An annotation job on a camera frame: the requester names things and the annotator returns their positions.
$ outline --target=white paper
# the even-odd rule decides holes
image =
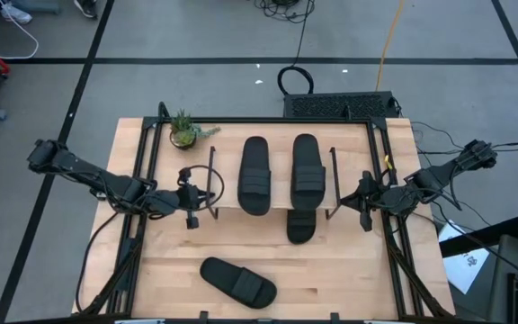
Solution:
[[[462,230],[459,232],[449,224],[446,224],[439,233],[439,242],[452,239],[463,233]],[[443,263],[445,265],[445,271],[447,272],[447,279],[462,293],[467,293],[475,281],[478,272],[481,270],[481,267],[483,267],[485,260],[487,260],[488,255],[489,253],[484,248],[480,248],[462,255],[445,257]]]

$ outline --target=plant pot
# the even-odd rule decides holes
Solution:
[[[193,141],[187,145],[183,145],[183,146],[180,146],[180,145],[177,145],[174,141],[173,141],[173,133],[169,134],[169,141],[171,142],[171,144],[173,144],[173,146],[175,146],[176,148],[178,149],[182,149],[182,150],[187,150],[187,149],[190,149],[192,148],[193,146],[195,146],[195,143],[197,142],[197,137],[193,138]]]

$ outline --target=slide sandal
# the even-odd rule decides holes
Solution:
[[[277,287],[271,281],[216,257],[203,261],[200,274],[206,282],[227,296],[253,309],[269,306],[277,296]]]
[[[243,146],[237,199],[241,209],[254,216],[265,215],[271,207],[271,171],[267,140],[253,136]]]
[[[293,142],[291,204],[299,211],[314,211],[325,196],[325,168],[317,139],[301,134]]]
[[[303,244],[315,234],[317,213],[315,211],[287,211],[287,238],[293,244]]]

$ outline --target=wooden table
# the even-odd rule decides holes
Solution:
[[[140,126],[141,119],[120,119],[107,167],[109,171],[132,174]],[[330,312],[339,312],[345,320],[396,319],[388,254],[377,212],[372,214],[371,232],[363,232],[357,211],[342,207],[331,220],[325,219],[322,210],[317,212],[317,230],[308,243],[295,246],[286,236],[290,149],[295,136],[310,132],[317,137],[327,168],[327,193],[321,207],[333,208],[335,188],[329,149],[336,149],[341,195],[350,194],[357,187],[362,171],[372,170],[365,127],[354,124],[219,126],[222,131],[198,141],[196,147],[188,151],[180,151],[169,143],[170,130],[168,125],[164,126],[155,175],[159,188],[175,189],[177,172],[182,167],[207,165],[213,145],[217,150],[214,167],[225,178],[226,190],[220,204],[218,202],[219,219],[213,220],[208,211],[200,211],[198,229],[185,228],[182,211],[148,222],[133,317],[198,318],[200,311],[208,311],[212,319],[314,320],[329,319]],[[245,139],[254,135],[267,138],[272,169],[272,209],[262,217],[244,213],[237,203],[241,151]],[[388,120],[388,135],[398,180],[403,182],[404,176],[420,167],[409,120]],[[380,143],[378,132],[376,138]],[[204,189],[206,176],[204,170],[197,171],[192,182]],[[219,189],[219,182],[215,180],[214,189]],[[428,206],[420,205],[416,212],[431,217]],[[109,205],[99,202],[94,231],[111,215]],[[120,216],[110,224],[91,249],[81,289],[83,305],[93,299],[112,273],[122,221],[123,216]],[[406,224],[418,275],[441,305],[454,312],[433,224],[418,216],[409,217]],[[199,267],[206,257],[224,258],[271,279],[279,292],[275,302],[265,309],[252,310],[231,300],[201,279]],[[408,281],[402,272],[401,280],[406,311],[412,313]]]

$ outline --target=yellow cable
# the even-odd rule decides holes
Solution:
[[[391,43],[391,39],[393,38],[395,26],[397,26],[397,21],[399,20],[399,16],[401,15],[401,11],[403,10],[404,4],[405,0],[399,0],[399,8],[397,9],[397,13],[395,13],[395,19],[393,19],[391,29],[388,31],[387,41],[385,42],[385,47],[383,48],[383,53],[381,54],[381,62],[379,63],[379,74],[377,75],[377,85],[375,86],[375,92],[379,91],[379,85],[381,84],[381,78],[383,77],[383,61],[385,60],[387,49],[389,48],[389,44]]]

